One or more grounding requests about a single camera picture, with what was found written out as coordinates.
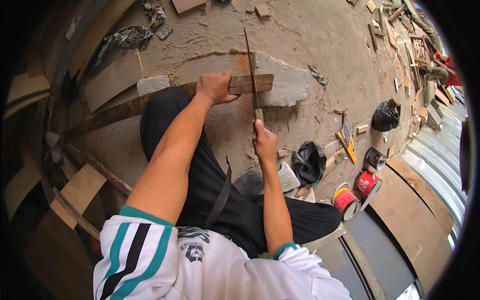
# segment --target plastic bag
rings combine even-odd
[[[306,141],[298,152],[292,154],[295,175],[301,185],[319,183],[325,172],[327,156],[322,148],[312,141]]]
[[[393,99],[378,105],[372,118],[372,128],[385,132],[397,128],[400,123],[400,107]]]

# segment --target forearm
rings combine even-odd
[[[275,161],[261,162],[264,177],[264,231],[268,253],[293,242],[293,230]]]

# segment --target white jersey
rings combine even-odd
[[[106,221],[93,275],[104,299],[350,299],[322,259],[294,243],[277,260],[249,259],[214,231],[175,227],[132,207]]]

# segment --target hand saw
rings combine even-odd
[[[248,64],[250,66],[250,76],[252,77],[252,94],[253,94],[253,110],[255,112],[253,123],[255,123],[256,119],[264,121],[264,113],[262,109],[258,107],[258,97],[257,97],[257,88],[255,87],[255,75],[253,73],[253,63],[252,63],[252,55],[250,54],[250,47],[248,46],[248,39],[247,39],[247,31],[245,27],[243,28],[243,32],[245,33],[245,42],[247,43],[247,52],[248,52]]]

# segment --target red paint can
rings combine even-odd
[[[355,178],[355,187],[360,191],[363,199],[368,196],[375,196],[382,185],[382,180],[377,175],[372,175],[368,171],[360,172]]]

